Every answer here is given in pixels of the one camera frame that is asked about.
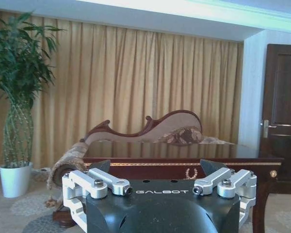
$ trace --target drawer handle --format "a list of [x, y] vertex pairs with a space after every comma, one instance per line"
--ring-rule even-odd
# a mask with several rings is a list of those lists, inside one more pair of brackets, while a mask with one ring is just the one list
[[270, 171], [270, 175], [271, 175], [272, 178], [276, 178], [277, 177], [277, 171], [275, 171], [275, 170]]

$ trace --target white wall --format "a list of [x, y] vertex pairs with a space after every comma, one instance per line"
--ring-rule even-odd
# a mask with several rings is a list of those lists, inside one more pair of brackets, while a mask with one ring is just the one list
[[264, 30], [244, 41], [238, 143], [255, 149], [259, 148], [268, 44], [291, 45], [291, 33]]

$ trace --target ceiling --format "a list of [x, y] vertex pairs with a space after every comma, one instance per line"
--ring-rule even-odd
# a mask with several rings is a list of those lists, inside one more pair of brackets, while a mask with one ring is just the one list
[[291, 14], [291, 0], [221, 0]]
[[218, 0], [0, 0], [0, 10], [232, 41], [264, 29], [291, 31], [286, 15], [269, 17], [265, 11]]

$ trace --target potted plant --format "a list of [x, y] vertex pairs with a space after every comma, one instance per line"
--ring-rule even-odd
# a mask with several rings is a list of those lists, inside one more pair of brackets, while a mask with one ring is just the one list
[[[53, 26], [26, 22], [31, 13], [0, 19], [0, 90], [10, 106], [3, 129], [4, 165], [0, 167], [3, 195], [14, 198], [26, 193], [32, 169], [33, 120], [31, 109], [44, 84], [53, 83], [47, 64], [56, 51]], [[47, 50], [43, 49], [45, 41]]]

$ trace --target white flower pot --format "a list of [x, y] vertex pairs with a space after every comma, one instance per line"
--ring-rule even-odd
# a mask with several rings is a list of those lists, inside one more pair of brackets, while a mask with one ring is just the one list
[[0, 177], [3, 196], [6, 198], [16, 198], [24, 195], [29, 186], [32, 163], [19, 168], [0, 167]]

